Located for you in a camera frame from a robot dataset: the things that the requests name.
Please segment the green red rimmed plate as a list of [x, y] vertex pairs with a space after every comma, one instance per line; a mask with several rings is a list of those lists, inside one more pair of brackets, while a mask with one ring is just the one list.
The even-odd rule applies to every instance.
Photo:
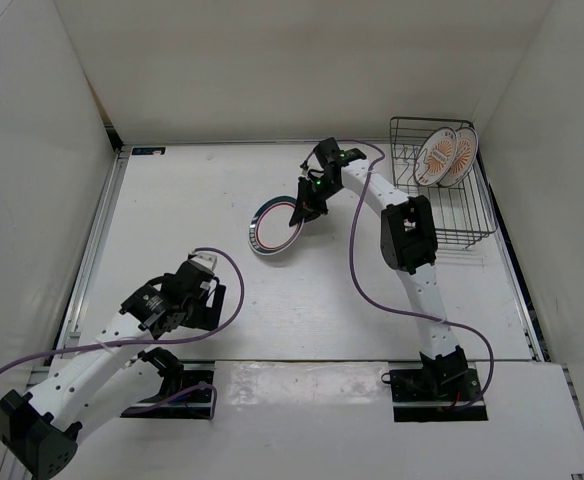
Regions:
[[248, 243], [255, 254], [276, 255], [298, 239], [303, 222], [289, 226], [295, 203], [293, 197], [282, 195], [267, 200], [257, 209], [248, 228]]

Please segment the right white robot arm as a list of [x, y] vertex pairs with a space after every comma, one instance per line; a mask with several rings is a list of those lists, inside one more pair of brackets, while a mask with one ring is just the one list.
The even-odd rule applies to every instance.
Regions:
[[368, 205], [380, 220], [380, 251], [406, 291], [421, 341], [421, 387], [432, 399], [468, 392], [465, 352], [447, 322], [436, 278], [438, 241], [432, 208], [424, 196], [410, 196], [374, 171], [358, 148], [343, 150], [333, 137], [312, 150], [320, 168], [301, 164], [291, 227], [328, 213], [327, 200], [343, 189], [359, 197], [355, 213]]

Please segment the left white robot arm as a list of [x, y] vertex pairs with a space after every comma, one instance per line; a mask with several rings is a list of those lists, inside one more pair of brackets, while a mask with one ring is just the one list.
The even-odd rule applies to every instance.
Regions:
[[97, 348], [72, 358], [28, 392], [0, 400], [0, 439], [35, 479], [51, 479], [92, 432], [148, 398], [170, 400], [184, 367], [149, 341], [179, 327], [211, 331], [222, 298], [209, 298], [217, 258], [193, 253], [174, 274], [137, 289], [96, 337]]

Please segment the orange pattern plate front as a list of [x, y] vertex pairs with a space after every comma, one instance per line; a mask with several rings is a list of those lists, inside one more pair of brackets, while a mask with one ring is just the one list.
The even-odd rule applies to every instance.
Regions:
[[429, 187], [441, 180], [456, 155], [457, 135], [450, 127], [434, 131], [422, 144], [413, 167], [413, 179], [419, 186]]

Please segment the orange pattern plate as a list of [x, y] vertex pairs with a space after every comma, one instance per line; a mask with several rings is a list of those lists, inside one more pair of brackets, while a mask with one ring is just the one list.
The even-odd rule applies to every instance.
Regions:
[[434, 131], [422, 144], [413, 167], [413, 179], [419, 186], [429, 187], [441, 180], [456, 155], [457, 135], [450, 127]]
[[438, 182], [440, 187], [450, 188], [459, 184], [469, 173], [476, 159], [479, 142], [472, 127], [462, 127], [456, 131], [457, 149], [454, 160]]

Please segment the small black label sticker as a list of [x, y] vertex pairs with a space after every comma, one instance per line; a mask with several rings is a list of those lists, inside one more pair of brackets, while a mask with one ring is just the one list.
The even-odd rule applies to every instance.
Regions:
[[164, 155], [166, 151], [165, 147], [134, 147], [131, 150], [132, 156], [155, 156]]

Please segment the orange pattern plate rear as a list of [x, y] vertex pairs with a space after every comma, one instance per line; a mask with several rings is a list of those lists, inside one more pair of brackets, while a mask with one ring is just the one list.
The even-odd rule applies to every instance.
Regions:
[[440, 187], [450, 188], [459, 184], [469, 173], [476, 159], [479, 142], [472, 127], [462, 127], [456, 131], [457, 149], [454, 160], [438, 182]]

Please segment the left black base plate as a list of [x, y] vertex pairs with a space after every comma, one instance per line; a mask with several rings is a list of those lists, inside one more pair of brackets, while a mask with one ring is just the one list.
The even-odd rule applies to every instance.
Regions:
[[[213, 362], [183, 363], [181, 377], [171, 385], [162, 385], [159, 392], [123, 411], [121, 418], [170, 419], [170, 420], [210, 420], [212, 415], [213, 392], [211, 389], [194, 389], [194, 386], [213, 384], [215, 365]], [[182, 390], [181, 394], [155, 409], [150, 406]]]

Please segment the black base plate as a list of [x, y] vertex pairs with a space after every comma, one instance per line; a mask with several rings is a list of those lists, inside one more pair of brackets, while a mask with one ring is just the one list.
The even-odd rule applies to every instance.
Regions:
[[420, 368], [384, 372], [381, 382], [390, 387], [395, 423], [484, 422], [487, 408], [482, 400], [469, 404], [481, 391], [477, 371], [470, 368], [465, 377], [442, 393], [432, 393]]
[[[210, 420], [212, 415], [213, 392], [211, 389], [194, 389], [194, 386], [213, 384], [215, 365], [213, 362], [183, 363], [181, 377], [171, 385], [162, 385], [159, 392], [123, 411], [121, 418], [170, 419], [170, 420]], [[155, 409], [150, 406], [182, 390], [181, 394]]]

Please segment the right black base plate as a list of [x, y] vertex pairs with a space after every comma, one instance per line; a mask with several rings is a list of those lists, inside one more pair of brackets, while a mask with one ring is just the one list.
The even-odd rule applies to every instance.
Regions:
[[432, 393], [420, 368], [384, 372], [381, 382], [390, 387], [395, 423], [484, 422], [487, 408], [482, 400], [469, 404], [481, 391], [477, 371], [470, 368], [465, 377], [442, 393]]

